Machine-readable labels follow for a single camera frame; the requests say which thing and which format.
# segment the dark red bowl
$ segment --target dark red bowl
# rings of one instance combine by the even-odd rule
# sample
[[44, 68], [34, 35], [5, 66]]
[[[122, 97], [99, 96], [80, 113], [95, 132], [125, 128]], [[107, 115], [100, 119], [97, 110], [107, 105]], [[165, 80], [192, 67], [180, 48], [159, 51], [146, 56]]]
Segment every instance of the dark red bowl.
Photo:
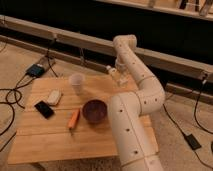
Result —
[[107, 105], [101, 100], [90, 100], [82, 109], [84, 118], [90, 123], [100, 123], [107, 115]]

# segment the orange carrot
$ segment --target orange carrot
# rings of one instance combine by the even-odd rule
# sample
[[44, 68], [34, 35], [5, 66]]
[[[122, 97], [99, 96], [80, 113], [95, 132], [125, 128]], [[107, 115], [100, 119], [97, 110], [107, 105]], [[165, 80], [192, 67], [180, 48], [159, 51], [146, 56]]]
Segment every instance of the orange carrot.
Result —
[[68, 123], [69, 129], [75, 128], [76, 123], [77, 123], [78, 118], [79, 118], [79, 114], [80, 114], [80, 109], [77, 109], [72, 113], [71, 118], [70, 118], [69, 123]]

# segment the table top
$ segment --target table top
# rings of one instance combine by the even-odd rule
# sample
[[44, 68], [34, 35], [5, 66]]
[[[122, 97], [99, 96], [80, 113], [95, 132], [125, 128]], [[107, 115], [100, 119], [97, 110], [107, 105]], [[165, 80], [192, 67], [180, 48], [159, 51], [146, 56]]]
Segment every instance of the table top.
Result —
[[[63, 96], [59, 104], [51, 107], [55, 114], [45, 119], [34, 105], [46, 100], [52, 90], [60, 90]], [[108, 75], [86, 76], [84, 91], [75, 95], [68, 78], [40, 78], [33, 83], [18, 125], [8, 163], [34, 163], [42, 161], [107, 157], [117, 155], [107, 117], [100, 124], [89, 124], [82, 115], [73, 134], [67, 128], [71, 113], [82, 108], [91, 99], [108, 102], [117, 92], [137, 90], [135, 82], [129, 78], [128, 85], [118, 87]], [[156, 151], [158, 145], [149, 116], [141, 117]]]

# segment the cup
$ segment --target cup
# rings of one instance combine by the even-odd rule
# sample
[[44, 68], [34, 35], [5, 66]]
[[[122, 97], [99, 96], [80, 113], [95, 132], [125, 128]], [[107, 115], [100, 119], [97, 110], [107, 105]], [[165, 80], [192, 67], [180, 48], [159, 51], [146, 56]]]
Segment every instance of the cup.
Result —
[[83, 91], [83, 82], [85, 81], [84, 74], [74, 73], [69, 77], [69, 83], [73, 87], [76, 95], [82, 94]]

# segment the smartphone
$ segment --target smartphone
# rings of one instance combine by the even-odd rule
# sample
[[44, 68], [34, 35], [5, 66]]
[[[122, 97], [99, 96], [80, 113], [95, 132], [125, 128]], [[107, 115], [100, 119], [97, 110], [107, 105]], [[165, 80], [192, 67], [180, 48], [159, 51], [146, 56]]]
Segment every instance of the smartphone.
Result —
[[35, 105], [35, 108], [46, 118], [54, 114], [54, 111], [44, 102], [40, 101]]

